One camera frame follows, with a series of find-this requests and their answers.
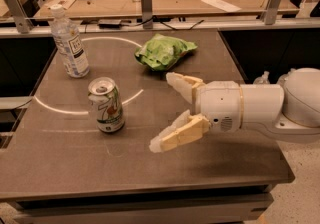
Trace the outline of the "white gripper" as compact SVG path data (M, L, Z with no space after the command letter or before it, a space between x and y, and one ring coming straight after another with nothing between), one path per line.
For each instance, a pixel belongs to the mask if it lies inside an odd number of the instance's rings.
M153 153L172 150L212 133L235 132L241 126L240 86L233 81L213 81L205 85L202 79L175 72L166 74L167 83L190 104L195 100L197 115L183 112L149 144Z

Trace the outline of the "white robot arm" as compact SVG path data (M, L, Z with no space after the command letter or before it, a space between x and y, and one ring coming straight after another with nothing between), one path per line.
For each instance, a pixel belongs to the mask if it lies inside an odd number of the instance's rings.
M194 106L150 141L154 153L191 143L207 132L256 130L280 141L310 143L320 135L319 71L292 70L275 84L213 81L175 72L167 83Z

